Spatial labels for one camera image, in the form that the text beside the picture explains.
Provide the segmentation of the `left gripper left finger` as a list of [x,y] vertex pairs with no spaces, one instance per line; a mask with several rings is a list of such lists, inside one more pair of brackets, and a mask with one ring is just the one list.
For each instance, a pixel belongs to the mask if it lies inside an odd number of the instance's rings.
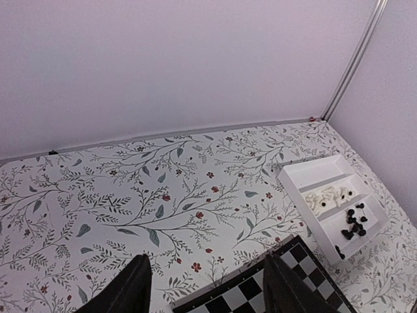
[[137,255],[130,263],[78,313],[149,312],[152,271],[147,255]]

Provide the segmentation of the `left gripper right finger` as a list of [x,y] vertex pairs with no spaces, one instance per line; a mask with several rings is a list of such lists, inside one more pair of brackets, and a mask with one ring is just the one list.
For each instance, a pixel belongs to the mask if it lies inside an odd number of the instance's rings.
[[264,259],[266,312],[344,312],[345,298],[318,261],[307,255],[290,266],[277,254]]

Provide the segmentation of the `black white chessboard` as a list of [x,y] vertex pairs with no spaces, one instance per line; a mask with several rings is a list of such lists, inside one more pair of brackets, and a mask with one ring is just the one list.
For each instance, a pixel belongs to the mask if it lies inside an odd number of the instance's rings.
[[301,237],[174,312],[355,312]]

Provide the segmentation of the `white plastic tray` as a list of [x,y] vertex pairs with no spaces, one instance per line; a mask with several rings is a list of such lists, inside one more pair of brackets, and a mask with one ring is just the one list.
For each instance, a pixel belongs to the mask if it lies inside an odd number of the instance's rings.
[[365,247],[389,221],[341,155],[286,164],[278,180],[332,265]]

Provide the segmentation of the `floral patterned table mat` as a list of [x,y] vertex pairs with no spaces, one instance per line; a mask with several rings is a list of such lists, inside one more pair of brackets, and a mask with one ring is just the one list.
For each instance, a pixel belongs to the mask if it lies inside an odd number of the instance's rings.
[[74,312],[138,254],[151,311],[219,286],[286,238],[324,254],[278,181],[290,162],[341,155],[389,216],[351,259],[325,265],[359,312],[416,302],[416,227],[328,123],[116,143],[1,166],[1,311]]

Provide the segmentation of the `right aluminium frame post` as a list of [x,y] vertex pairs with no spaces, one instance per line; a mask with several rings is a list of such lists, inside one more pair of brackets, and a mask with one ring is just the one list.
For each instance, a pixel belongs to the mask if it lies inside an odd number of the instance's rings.
[[382,15],[384,14],[387,4],[388,0],[375,1],[375,5],[371,11],[371,14],[369,15],[368,21],[361,34],[360,40],[358,41],[358,44],[356,45],[354,52],[352,53],[352,56],[349,59],[347,67],[345,68],[335,91],[333,92],[326,108],[321,114],[322,121],[329,122],[334,113],[336,112],[341,102],[341,99],[346,93],[348,86],[352,82],[352,79],[354,78],[354,75],[358,70],[358,67],[363,59],[367,47],[369,46],[369,43],[371,42],[371,39],[382,18]]

